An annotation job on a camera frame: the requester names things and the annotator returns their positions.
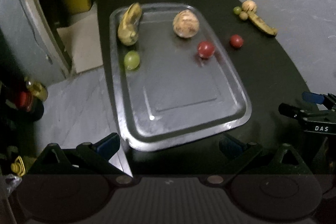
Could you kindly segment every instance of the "red object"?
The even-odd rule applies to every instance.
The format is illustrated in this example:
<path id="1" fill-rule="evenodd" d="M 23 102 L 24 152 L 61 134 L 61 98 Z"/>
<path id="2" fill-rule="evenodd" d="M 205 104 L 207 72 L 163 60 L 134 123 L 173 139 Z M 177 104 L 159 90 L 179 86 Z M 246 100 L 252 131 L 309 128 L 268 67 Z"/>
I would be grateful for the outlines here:
<path id="1" fill-rule="evenodd" d="M 197 46 L 198 55 L 201 58 L 210 58 L 215 53 L 215 46 L 209 41 L 202 41 Z"/>
<path id="2" fill-rule="evenodd" d="M 241 46 L 244 44 L 244 39 L 241 36 L 234 34 L 230 38 L 230 44 L 234 48 L 241 48 Z"/>
<path id="3" fill-rule="evenodd" d="M 14 104 L 18 109 L 29 112 L 33 105 L 34 97 L 30 92 L 21 91 L 16 94 Z"/>

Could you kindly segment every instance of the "ripe banana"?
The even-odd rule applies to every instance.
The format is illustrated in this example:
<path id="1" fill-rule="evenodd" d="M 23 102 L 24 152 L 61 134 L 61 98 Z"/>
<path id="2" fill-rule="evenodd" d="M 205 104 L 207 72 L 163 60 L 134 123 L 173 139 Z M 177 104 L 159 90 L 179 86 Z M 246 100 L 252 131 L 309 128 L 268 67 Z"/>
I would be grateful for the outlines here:
<path id="1" fill-rule="evenodd" d="M 123 15 L 118 27 L 118 38 L 126 45 L 133 45 L 138 40 L 138 24 L 142 15 L 139 3 L 133 3 Z"/>
<path id="2" fill-rule="evenodd" d="M 260 30 L 263 32 L 276 36 L 278 33 L 278 29 L 276 28 L 271 28 L 268 26 L 265 21 L 263 21 L 259 16 L 257 16 L 254 12 L 252 11 L 247 11 L 247 14 L 249 15 L 249 19 L 253 22 L 254 25 L 256 25 Z"/>

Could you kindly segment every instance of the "screw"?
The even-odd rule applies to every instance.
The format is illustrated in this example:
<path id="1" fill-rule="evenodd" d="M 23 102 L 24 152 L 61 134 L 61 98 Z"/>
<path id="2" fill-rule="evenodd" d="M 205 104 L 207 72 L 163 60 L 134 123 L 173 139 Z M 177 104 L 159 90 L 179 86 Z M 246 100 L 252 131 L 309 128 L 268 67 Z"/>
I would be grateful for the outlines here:
<path id="1" fill-rule="evenodd" d="M 211 184 L 221 184 L 224 179 L 221 176 L 218 175 L 212 175 L 207 178 L 207 181 Z"/>
<path id="2" fill-rule="evenodd" d="M 129 184 L 132 182 L 132 178 L 130 176 L 121 175 L 118 176 L 115 181 L 119 184 Z"/>
<path id="3" fill-rule="evenodd" d="M 167 185 L 170 185 L 170 184 L 174 183 L 174 181 L 170 179 L 170 180 L 166 180 L 165 183 L 166 183 Z"/>

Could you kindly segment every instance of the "black table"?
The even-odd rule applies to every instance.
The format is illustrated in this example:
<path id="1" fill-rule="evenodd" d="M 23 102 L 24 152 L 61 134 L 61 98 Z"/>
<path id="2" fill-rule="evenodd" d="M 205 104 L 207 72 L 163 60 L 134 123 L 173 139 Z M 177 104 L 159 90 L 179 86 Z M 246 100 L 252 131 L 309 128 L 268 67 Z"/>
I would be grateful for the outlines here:
<path id="1" fill-rule="evenodd" d="M 279 143 L 291 143 L 308 164 L 311 162 L 323 137 L 304 135 L 297 121 L 278 113 L 278 106 L 285 102 L 308 110 L 317 107 L 301 100 L 301 93 L 308 91 L 308 87 L 277 40 L 233 14 L 233 8 L 241 5 L 239 0 L 97 0 L 102 57 L 114 114 L 109 17 L 117 8 L 134 2 L 176 2 L 197 8 L 222 41 L 252 102 L 249 121 L 229 133 L 243 142 L 258 142 L 271 150 Z M 233 34 L 245 40 L 239 50 L 228 43 Z M 134 174 L 220 174 L 227 162 L 218 148 L 220 138 L 221 134 L 217 134 L 156 152 L 131 149 L 126 156 Z"/>

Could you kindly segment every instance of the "red cherry tomato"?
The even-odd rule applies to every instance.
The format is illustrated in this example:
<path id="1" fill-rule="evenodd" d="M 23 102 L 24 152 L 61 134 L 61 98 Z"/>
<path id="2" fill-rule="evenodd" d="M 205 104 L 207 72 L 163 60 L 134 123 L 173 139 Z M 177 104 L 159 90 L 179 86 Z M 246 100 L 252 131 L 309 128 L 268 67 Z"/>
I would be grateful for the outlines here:
<path id="1" fill-rule="evenodd" d="M 244 44 L 244 39 L 241 36 L 234 34 L 230 38 L 230 44 L 234 48 L 240 48 Z"/>
<path id="2" fill-rule="evenodd" d="M 197 46 L 198 55 L 201 58 L 210 58 L 215 53 L 215 46 L 209 41 L 202 41 Z"/>

